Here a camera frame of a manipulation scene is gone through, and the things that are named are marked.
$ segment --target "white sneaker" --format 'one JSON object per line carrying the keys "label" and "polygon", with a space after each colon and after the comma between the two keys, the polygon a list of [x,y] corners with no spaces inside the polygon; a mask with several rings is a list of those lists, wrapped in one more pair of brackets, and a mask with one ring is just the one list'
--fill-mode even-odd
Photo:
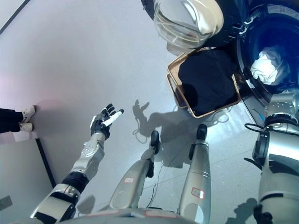
{"label": "white sneaker", "polygon": [[20,124],[20,130],[24,132],[31,132],[33,130],[33,125],[31,123]]}
{"label": "white sneaker", "polygon": [[30,121],[31,117],[35,114],[35,112],[36,109],[33,105],[31,105],[29,109],[22,110],[24,119],[21,121],[21,123],[27,123],[28,121]]}

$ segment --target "gray floor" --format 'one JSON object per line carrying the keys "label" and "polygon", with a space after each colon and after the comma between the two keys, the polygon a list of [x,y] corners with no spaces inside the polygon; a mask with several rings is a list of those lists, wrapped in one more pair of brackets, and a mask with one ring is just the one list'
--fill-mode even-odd
{"label": "gray floor", "polygon": [[[39,137],[57,182],[89,139],[92,116],[110,102],[125,110],[111,127],[105,158],[76,216],[107,205],[125,170],[147,148],[153,128],[161,132],[162,150],[139,205],[147,205],[159,181],[152,206],[176,211],[190,163],[188,150],[197,125],[205,123],[213,185],[211,223],[255,223],[250,215],[260,172],[243,160],[251,157],[256,140],[256,134],[243,127],[252,118],[242,102],[204,119],[177,109],[165,78],[174,58],[140,1],[133,0],[33,0],[0,36],[0,106],[38,106],[35,133],[13,138]],[[140,128],[132,110],[137,99],[140,106],[149,102],[143,112],[148,122]]]}

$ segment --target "black pants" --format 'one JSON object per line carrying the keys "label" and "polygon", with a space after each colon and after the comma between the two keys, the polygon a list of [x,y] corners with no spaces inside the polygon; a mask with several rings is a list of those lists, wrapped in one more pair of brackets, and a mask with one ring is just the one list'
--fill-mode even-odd
{"label": "black pants", "polygon": [[0,108],[0,133],[19,132],[19,122],[23,119],[22,112]]}

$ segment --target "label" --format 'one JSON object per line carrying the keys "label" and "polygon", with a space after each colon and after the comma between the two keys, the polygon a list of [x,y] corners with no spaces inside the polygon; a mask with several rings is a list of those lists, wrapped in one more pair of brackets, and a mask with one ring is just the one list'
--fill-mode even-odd
{"label": "label", "polygon": [[204,198],[204,191],[202,191],[201,189],[198,189],[198,188],[192,188],[191,190],[191,194],[195,197],[198,197],[200,199],[203,199]]}
{"label": "label", "polygon": [[158,211],[158,210],[146,211],[145,216],[147,216],[147,217],[162,217],[162,218],[177,218],[177,215],[174,212]]}
{"label": "label", "polygon": [[105,210],[105,211],[99,211],[99,212],[95,212],[92,214],[88,214],[86,215],[87,217],[92,217],[92,216],[109,216],[109,215],[115,215],[117,213],[119,213],[119,210]]}
{"label": "label", "polygon": [[125,179],[125,183],[133,183],[134,182],[134,178],[126,178]]}
{"label": "label", "polygon": [[273,14],[283,14],[283,15],[288,15],[296,20],[299,20],[299,13],[296,12],[295,10],[285,7],[285,6],[277,6],[277,5],[270,5],[268,6],[268,13]]}

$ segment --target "laundry basket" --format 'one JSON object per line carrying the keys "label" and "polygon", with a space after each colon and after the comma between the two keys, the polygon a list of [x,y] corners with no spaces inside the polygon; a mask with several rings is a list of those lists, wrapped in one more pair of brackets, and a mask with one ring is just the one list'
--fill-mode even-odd
{"label": "laundry basket", "polygon": [[210,111],[208,113],[201,114],[201,115],[198,115],[198,116],[195,115],[194,111],[192,110],[192,108],[190,107],[188,101],[186,100],[186,98],[184,96],[184,89],[183,89],[183,86],[182,86],[182,82],[181,82],[181,80],[178,77],[178,71],[179,71],[180,65],[186,60],[186,58],[189,55],[197,53],[199,51],[203,51],[203,50],[206,50],[206,48],[196,49],[196,50],[192,51],[189,54],[183,53],[180,56],[178,56],[173,62],[171,62],[168,65],[168,67],[167,67],[167,71],[168,71],[167,81],[168,81],[168,84],[169,84],[169,86],[171,88],[171,91],[172,91],[172,93],[174,95],[174,98],[175,98],[175,100],[177,102],[177,105],[180,108],[188,108],[188,111],[195,118],[202,118],[202,117],[204,117],[206,115],[214,113],[215,111],[218,111],[218,110],[221,110],[221,109],[224,109],[224,108],[236,105],[242,99],[241,95],[240,95],[240,92],[239,92],[239,89],[238,89],[238,85],[237,85],[237,81],[235,79],[235,76],[232,75],[232,79],[233,79],[234,86],[235,86],[235,91],[236,91],[236,101],[233,102],[233,103],[231,103],[231,104],[224,105],[223,107],[218,108],[218,109],[213,110],[213,111]]}

